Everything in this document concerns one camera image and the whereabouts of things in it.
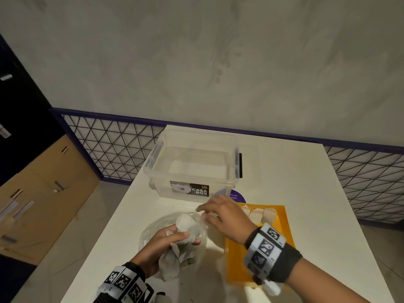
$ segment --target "concrete wall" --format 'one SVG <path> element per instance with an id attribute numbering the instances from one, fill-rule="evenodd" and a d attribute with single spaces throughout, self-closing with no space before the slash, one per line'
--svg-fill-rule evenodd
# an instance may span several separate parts
<path id="1" fill-rule="evenodd" d="M 0 0 L 54 107 L 404 146 L 404 0 Z"/>

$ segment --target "orange tray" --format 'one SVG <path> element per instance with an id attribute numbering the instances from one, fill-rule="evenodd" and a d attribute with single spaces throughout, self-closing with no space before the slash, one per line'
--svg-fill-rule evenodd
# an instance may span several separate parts
<path id="1" fill-rule="evenodd" d="M 293 242 L 292 234 L 290 233 L 290 227 L 288 222 L 288 217 L 286 215 L 285 206 L 282 205 L 257 205 L 257 204 L 245 204 L 238 203 L 239 206 L 247 205 L 251 211 L 254 209 L 275 209 L 278 215 L 273 223 L 274 227 L 279 233 L 281 233 L 286 238 L 286 242 L 291 246 L 295 247 Z M 242 244 L 236 244 L 235 242 L 225 239 L 225 255 L 226 255 L 226 273 L 227 281 L 230 284 L 250 284 L 253 286 L 255 282 L 252 279 L 251 274 L 247 268 L 243 265 L 243 260 L 247 250 Z"/>

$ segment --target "right hand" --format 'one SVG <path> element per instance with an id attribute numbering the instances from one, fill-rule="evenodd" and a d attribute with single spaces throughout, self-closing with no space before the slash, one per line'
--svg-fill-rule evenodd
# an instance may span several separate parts
<path id="1" fill-rule="evenodd" d="M 205 211 L 202 218 L 206 222 L 239 244 L 245 244 L 248 237 L 257 228 L 240 206 L 233 199 L 224 195 L 214 196 L 205 204 L 199 205 L 196 211 L 201 210 Z M 220 218 L 209 215 L 209 212 L 218 214 Z"/>

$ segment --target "box label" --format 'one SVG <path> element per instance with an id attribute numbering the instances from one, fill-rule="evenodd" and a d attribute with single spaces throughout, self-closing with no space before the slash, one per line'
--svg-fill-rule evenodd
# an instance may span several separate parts
<path id="1" fill-rule="evenodd" d="M 176 193 L 186 193 L 187 195 L 200 195 L 209 197 L 209 185 L 170 181 L 171 189 Z"/>

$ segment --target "white table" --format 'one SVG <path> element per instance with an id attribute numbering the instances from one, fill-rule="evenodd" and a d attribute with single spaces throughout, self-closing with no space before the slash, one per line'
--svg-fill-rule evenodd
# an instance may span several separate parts
<path id="1" fill-rule="evenodd" d="M 367 300 L 393 303 L 323 146 L 237 136 L 243 154 L 243 178 L 235 189 L 247 203 L 285 205 L 295 245 L 306 259 Z M 136 254 L 140 234 L 152 221 L 176 211 L 194 210 L 197 205 L 161 198 L 140 170 L 62 303 L 92 302 L 110 271 Z M 223 249 L 209 240 L 197 275 L 167 283 L 153 278 L 148 282 L 156 291 L 165 291 L 173 302 L 269 301 L 260 289 L 235 289 L 224 284 L 218 273 L 222 258 Z M 296 299 L 291 293 L 283 292 L 283 296 L 288 302 Z"/>

